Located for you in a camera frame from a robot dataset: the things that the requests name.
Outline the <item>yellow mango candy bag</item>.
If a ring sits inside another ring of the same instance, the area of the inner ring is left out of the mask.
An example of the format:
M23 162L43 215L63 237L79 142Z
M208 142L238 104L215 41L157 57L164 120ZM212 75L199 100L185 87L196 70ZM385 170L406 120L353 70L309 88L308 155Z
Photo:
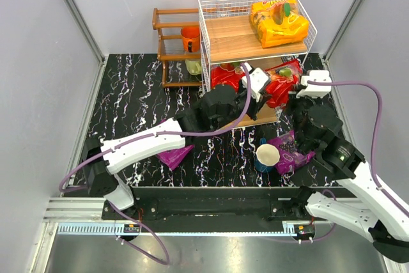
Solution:
M250 22L262 48L301 42L309 21L299 12L297 0L270 0L251 4Z

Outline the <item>large red candy bag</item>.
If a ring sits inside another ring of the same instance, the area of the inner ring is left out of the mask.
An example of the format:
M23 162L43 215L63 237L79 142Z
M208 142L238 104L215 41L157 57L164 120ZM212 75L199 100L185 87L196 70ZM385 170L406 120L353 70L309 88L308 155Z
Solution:
M211 88L216 87L218 84L226 84L237 92L239 82L245 76L240 65L240 62L221 63L213 68L210 75Z

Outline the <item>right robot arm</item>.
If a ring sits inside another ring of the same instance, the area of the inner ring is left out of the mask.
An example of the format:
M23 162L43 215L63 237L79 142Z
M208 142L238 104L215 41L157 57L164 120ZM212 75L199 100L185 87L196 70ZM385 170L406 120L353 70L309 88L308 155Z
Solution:
M290 96L297 150L314 152L310 164L352 192L365 210L350 207L312 188L301 187L296 201L313 217L326 219L366 238L383 256L408 262L408 204L376 174L374 162L341 138L343 122L315 100L330 93L334 83L304 81Z

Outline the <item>small red candy bag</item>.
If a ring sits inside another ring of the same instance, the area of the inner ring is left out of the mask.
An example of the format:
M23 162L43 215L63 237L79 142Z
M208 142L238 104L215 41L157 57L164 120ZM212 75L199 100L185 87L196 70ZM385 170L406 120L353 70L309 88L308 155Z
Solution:
M271 83L266 87L266 92L271 98L266 102L271 109L283 108L288 103L289 92L299 83L302 69L297 59L282 63L265 72L269 75Z

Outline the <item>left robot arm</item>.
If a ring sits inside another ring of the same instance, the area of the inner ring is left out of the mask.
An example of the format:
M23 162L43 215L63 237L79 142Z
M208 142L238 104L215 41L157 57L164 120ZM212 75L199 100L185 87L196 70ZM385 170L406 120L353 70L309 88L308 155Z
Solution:
M121 170L159 153L182 149L197 137L223 134L228 125L235 127L243 114L256 120L270 98L265 86L246 86L241 82L234 89L218 84L192 106L144 132L107 141L87 139L80 167L88 195L103 197L119 210L132 207L135 198L118 176Z

